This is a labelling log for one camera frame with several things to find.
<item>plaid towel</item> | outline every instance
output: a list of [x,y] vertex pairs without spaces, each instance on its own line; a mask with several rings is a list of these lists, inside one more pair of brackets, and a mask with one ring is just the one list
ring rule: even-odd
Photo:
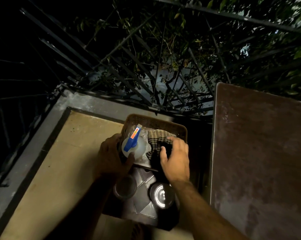
[[146,156],[149,160],[159,157],[161,146],[165,146],[166,150],[171,151],[172,141],[167,139],[168,136],[176,137],[175,135],[162,129],[154,129],[148,131],[148,143],[151,145],[151,151],[147,152]]

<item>forearm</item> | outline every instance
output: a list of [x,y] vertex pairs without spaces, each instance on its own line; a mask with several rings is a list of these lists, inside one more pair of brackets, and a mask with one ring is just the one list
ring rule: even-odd
[[171,183],[185,209],[195,240],[247,240],[200,196],[190,182]]
[[114,183],[110,178],[98,178],[70,214],[45,239],[91,239]]

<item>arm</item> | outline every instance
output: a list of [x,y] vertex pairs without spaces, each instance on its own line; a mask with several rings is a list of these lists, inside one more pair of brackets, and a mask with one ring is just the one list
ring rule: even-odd
[[88,192],[66,218],[45,238],[91,239],[108,195],[116,181],[128,173],[134,162],[130,154],[122,164],[116,148],[120,134],[106,139],[101,145],[94,166],[94,182]]
[[247,237],[205,202],[189,181],[188,145],[179,138],[168,137],[168,139],[173,141],[172,153],[168,159],[166,149],[162,146],[161,166],[181,205],[186,210],[194,239],[247,240]]

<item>label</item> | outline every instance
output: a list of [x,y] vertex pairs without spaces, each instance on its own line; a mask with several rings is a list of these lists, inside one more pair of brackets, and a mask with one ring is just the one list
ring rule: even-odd
[[137,134],[137,132],[139,131],[139,128],[137,127],[135,129],[135,131],[133,132],[133,134],[131,135],[131,138],[134,139],[135,135]]

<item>plastic bottle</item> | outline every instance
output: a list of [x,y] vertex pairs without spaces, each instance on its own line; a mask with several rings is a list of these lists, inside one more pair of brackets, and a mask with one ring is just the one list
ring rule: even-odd
[[138,124],[134,132],[130,137],[127,137],[122,144],[122,152],[125,157],[128,157],[129,153],[135,153],[135,159],[140,158],[146,151],[146,141],[143,137],[139,136],[142,125]]

